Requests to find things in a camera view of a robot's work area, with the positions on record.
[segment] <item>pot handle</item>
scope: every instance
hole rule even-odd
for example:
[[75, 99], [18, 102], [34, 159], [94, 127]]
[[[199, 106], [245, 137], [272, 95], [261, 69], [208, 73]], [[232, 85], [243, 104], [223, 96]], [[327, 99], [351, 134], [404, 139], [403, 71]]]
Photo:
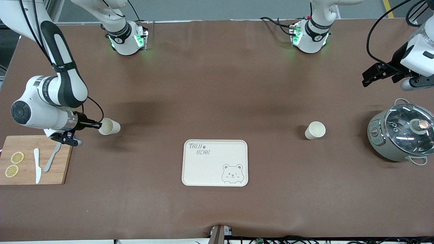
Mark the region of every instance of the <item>pot handle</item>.
[[397, 101], [403, 101], [404, 103], [410, 103], [407, 99], [404, 99], [404, 98], [398, 98], [398, 99], [395, 100], [395, 103], [394, 103], [395, 106], [396, 106], [396, 102], [397, 102]]
[[[428, 162], [428, 158], [427, 158], [427, 157], [412, 157], [412, 156], [407, 156], [407, 157], [405, 157], [405, 158], [406, 158], [408, 161], [412, 162], [413, 164], [415, 164], [415, 165], [417, 165], [417, 166], [423, 166], [423, 165], [427, 164], [427, 162]], [[423, 159], [424, 162], [421, 163], [421, 164], [418, 164], [418, 163], [416, 163], [416, 162], [414, 161], [414, 159]]]

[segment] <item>white knife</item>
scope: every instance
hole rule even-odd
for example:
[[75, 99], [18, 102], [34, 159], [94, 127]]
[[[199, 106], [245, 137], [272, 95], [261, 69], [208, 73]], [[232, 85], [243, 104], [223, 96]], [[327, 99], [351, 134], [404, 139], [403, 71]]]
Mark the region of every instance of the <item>white knife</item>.
[[35, 148], [33, 150], [33, 154], [35, 155], [35, 167], [36, 167], [36, 184], [41, 180], [42, 169], [39, 167], [39, 148]]
[[56, 144], [56, 147], [54, 148], [53, 154], [51, 155], [50, 159], [48, 160], [47, 164], [45, 165], [44, 172], [48, 172], [50, 170], [51, 164], [53, 163], [54, 155], [60, 150], [60, 146], [62, 143], [58, 142]]

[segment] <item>cooking pot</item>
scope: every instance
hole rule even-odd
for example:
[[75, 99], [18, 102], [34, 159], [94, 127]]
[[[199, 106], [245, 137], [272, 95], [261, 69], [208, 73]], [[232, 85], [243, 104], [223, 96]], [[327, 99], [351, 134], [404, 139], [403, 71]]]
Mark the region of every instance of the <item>cooking pot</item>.
[[396, 162], [410, 161], [425, 165], [434, 153], [434, 115], [403, 98], [394, 106], [374, 116], [368, 125], [368, 138], [383, 157]]

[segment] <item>table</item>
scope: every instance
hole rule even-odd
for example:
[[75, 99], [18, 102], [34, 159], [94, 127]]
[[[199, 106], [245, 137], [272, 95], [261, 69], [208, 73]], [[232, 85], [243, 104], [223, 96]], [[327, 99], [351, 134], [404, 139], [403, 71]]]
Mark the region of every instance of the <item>table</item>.
[[[434, 158], [417, 167], [379, 157], [367, 124], [396, 98], [434, 111], [433, 90], [368, 88], [361, 73], [373, 20], [338, 20], [328, 44], [308, 55], [278, 26], [261, 21], [149, 26], [149, 49], [111, 50], [99, 26], [62, 26], [90, 96], [119, 134], [77, 133], [64, 185], [2, 186], [1, 241], [205, 237], [434, 235]], [[389, 60], [414, 28], [384, 20], [372, 53]], [[43, 134], [10, 116], [33, 75], [52, 75], [35, 43], [21, 38], [0, 95], [0, 140]], [[88, 117], [99, 119], [91, 102]], [[314, 120], [316, 141], [303, 137]], [[249, 183], [242, 188], [181, 182], [188, 139], [242, 139]]]

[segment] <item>paper cup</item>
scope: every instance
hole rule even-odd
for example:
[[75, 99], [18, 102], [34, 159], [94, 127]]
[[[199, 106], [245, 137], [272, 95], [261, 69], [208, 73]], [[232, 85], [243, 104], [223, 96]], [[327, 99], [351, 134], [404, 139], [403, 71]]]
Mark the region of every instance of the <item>paper cup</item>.
[[304, 132], [304, 135], [309, 140], [314, 140], [322, 137], [325, 135], [326, 127], [318, 121], [314, 121], [310, 123], [310, 125], [307, 127], [306, 131]]
[[102, 135], [113, 135], [121, 130], [121, 125], [114, 120], [109, 118], [104, 118], [102, 121], [101, 128], [98, 129], [99, 133]]

